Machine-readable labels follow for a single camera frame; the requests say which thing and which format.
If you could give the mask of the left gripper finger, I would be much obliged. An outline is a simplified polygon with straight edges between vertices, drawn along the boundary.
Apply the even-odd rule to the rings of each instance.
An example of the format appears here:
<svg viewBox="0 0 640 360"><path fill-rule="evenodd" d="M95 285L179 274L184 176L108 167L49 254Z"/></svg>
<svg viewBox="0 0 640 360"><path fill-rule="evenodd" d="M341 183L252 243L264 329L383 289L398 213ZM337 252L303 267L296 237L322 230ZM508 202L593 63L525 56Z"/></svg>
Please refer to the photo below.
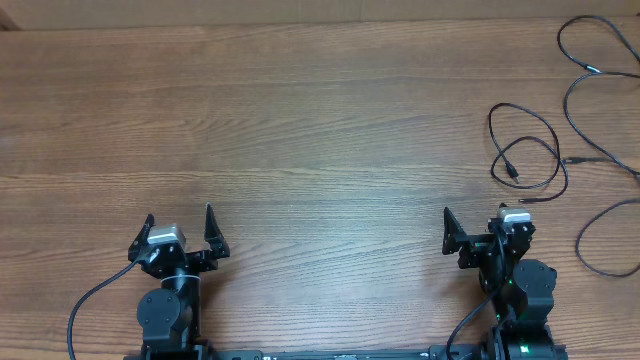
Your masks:
<svg viewBox="0 0 640 360"><path fill-rule="evenodd" d="M209 244L215 258L227 258L230 256L229 245L217 224L213 207L206 204L204 240Z"/></svg>
<svg viewBox="0 0 640 360"><path fill-rule="evenodd" d="M129 246L129 249L128 249L129 253L138 253L140 249L147 244L149 232L154 225L155 225L154 216L152 214L148 214L141 230L139 231L139 233L136 235L135 239Z"/></svg>

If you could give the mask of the black USB cable short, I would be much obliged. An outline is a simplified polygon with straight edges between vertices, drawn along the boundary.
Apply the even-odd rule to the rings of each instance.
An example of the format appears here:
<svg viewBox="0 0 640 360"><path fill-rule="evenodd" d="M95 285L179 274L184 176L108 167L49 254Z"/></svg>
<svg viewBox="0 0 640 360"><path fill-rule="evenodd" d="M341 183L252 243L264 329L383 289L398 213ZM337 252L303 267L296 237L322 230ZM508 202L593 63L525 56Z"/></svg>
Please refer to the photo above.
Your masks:
<svg viewBox="0 0 640 360"><path fill-rule="evenodd" d="M542 138L539 138L536 136L525 135L525 136L521 136L514 139L513 141L511 141L505 146L502 146L496 136L496 132L494 130L494 122L493 122L493 116L500 109L516 110L518 112L528 115L533 119L536 119L547 129L547 131L551 135L552 143L549 143L543 140ZM514 103L509 103L509 102L501 102L501 103L497 103L496 105L493 105L487 114L486 120L487 120L487 128L489 131L489 137L496 150L496 155L489 167L489 175L496 183L504 187L515 189L515 190L533 191L533 190L546 188L558 176L561 176L562 186L560 190L555 194L549 195L549 196L542 196L542 197L521 198L518 200L518 202L520 204L547 203L547 202L554 201L565 194L570 183L569 172L561 155L561 147L560 147L560 142L559 142L559 137L557 135L557 132L555 131L555 129L553 128L553 126L548 120L546 120L540 114L528 108L525 108L523 106L520 106ZM510 150L512 150L517 145L520 145L521 143L535 143L536 145L539 145L553 160L552 172L544 180L531 185L522 185L519 183L518 169L514 165L514 163L510 160L510 158L507 156L507 154Z"/></svg>

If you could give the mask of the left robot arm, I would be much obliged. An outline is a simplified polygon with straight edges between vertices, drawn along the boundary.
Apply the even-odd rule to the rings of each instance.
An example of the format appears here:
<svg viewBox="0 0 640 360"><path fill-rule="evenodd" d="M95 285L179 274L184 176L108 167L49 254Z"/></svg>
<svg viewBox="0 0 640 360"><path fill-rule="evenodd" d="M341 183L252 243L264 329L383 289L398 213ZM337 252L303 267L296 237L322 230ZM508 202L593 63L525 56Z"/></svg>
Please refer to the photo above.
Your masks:
<svg viewBox="0 0 640 360"><path fill-rule="evenodd" d="M160 281L137 306L143 332L140 359L218 357L211 342L201 336L201 275L216 270L230 249L211 204L206 205L204 242L205 249L187 251L179 225L157 226L148 215L130 245L129 261Z"/></svg>

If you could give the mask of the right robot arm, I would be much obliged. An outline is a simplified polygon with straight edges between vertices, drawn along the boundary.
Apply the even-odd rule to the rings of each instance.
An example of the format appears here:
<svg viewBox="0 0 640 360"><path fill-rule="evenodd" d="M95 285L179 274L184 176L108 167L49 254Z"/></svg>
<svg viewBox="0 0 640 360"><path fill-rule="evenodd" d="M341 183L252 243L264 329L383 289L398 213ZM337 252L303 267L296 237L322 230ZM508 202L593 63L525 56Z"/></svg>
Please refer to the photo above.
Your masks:
<svg viewBox="0 0 640 360"><path fill-rule="evenodd" d="M530 212L502 204L487 222L487 231L470 235L449 208L443 211L442 253L458 254L461 269L479 270L486 299L454 328L444 346L430 348L443 359L567 360L564 345L554 342L547 318L554 307L557 271L524 255L536 228ZM477 344L454 340L485 307L492 306L496 323Z"/></svg>

